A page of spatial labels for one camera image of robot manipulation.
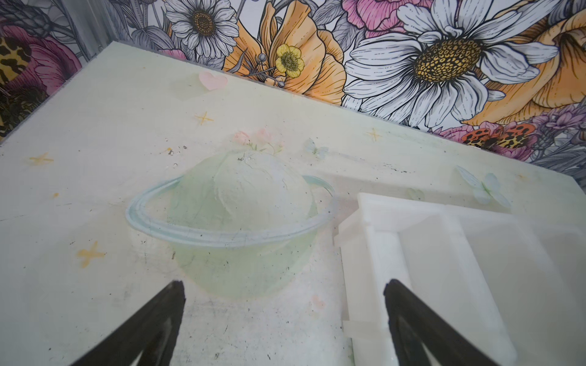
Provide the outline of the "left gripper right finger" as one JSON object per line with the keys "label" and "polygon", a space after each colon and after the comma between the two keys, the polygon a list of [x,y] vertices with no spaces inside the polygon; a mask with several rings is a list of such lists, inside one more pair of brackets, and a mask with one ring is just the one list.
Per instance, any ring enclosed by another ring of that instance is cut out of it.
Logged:
{"label": "left gripper right finger", "polygon": [[397,279],[384,289],[389,331],[400,365],[495,365]]}

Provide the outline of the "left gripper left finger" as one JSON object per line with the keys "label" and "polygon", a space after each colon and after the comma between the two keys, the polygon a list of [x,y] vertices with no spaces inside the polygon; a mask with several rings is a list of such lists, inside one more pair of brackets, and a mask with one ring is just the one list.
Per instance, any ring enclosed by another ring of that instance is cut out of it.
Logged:
{"label": "left gripper left finger", "polygon": [[169,365],[186,304],[185,287],[172,281],[74,365]]}

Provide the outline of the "white three-compartment bin tray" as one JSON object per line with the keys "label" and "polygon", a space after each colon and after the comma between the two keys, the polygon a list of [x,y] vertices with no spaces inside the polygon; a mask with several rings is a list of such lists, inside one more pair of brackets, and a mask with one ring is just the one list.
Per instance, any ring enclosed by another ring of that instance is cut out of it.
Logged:
{"label": "white three-compartment bin tray", "polygon": [[339,226],[358,365],[398,364],[383,291],[396,279],[501,365],[585,363],[585,230],[361,193]]}

